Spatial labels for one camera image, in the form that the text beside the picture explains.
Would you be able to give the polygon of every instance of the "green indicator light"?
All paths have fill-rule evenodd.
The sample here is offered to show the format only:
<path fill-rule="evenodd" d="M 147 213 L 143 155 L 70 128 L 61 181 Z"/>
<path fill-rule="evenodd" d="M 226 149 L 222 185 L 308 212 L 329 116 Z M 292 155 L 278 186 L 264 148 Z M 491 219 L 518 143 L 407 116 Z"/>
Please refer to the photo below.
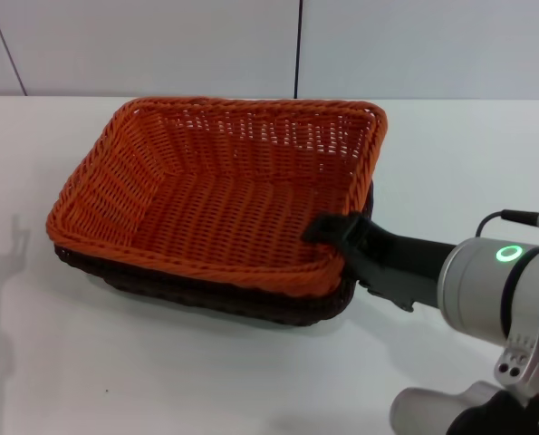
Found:
<path fill-rule="evenodd" d="M 523 254 L 523 249 L 517 245 L 501 247 L 496 253 L 496 259 L 506 263 L 508 261 L 516 260 Z"/>

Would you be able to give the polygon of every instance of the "stacked baskets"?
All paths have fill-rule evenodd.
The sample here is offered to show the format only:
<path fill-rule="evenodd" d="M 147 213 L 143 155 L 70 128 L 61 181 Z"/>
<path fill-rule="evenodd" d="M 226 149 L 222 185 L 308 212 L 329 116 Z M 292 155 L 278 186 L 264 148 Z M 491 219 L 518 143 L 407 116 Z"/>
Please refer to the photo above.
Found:
<path fill-rule="evenodd" d="M 301 234 L 320 213 L 364 209 L 386 129 L 363 101 L 131 101 L 47 231 L 62 261 L 120 290 L 312 324 L 342 311 L 355 283 Z"/>

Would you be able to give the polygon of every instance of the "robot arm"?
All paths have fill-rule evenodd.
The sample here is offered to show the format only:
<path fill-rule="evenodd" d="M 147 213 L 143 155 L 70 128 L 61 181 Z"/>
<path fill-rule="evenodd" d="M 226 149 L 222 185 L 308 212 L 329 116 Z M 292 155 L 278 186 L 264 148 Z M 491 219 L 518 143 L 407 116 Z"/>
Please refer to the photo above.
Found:
<path fill-rule="evenodd" d="M 539 213 L 493 216 L 539 226 Z M 359 214 L 319 216 L 303 239 L 334 246 L 346 273 L 371 294 L 409 312 L 414 302 L 436 307 L 454 329 L 504 347 L 495 367 L 503 389 L 484 382 L 458 396 L 408 389 L 392 405 L 397 433 L 539 434 L 539 246 L 400 237 Z"/>

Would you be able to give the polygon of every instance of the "orange wicker basket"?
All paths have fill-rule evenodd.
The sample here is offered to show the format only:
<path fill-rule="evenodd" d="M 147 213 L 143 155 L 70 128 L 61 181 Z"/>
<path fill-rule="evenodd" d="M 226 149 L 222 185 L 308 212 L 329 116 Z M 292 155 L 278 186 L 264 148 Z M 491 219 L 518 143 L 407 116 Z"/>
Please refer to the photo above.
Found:
<path fill-rule="evenodd" d="M 66 182 L 47 231 L 86 256 L 327 295 L 343 260 L 301 234 L 319 213 L 362 210 L 386 129 L 363 101 L 131 101 Z"/>

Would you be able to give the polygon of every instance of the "table surface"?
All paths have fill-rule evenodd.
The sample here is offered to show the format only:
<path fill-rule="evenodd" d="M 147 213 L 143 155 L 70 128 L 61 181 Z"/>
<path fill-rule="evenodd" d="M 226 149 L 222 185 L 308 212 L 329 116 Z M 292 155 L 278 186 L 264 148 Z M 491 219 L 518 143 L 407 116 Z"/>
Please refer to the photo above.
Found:
<path fill-rule="evenodd" d="M 0 97 L 0 434 L 391 434 L 404 388 L 494 381 L 500 349 L 358 288 L 288 328 L 135 298 L 61 263 L 45 218 L 123 98 Z M 458 243 L 539 210 L 539 101 L 376 101 L 374 219 Z M 493 222 L 486 235 L 539 243 Z"/>

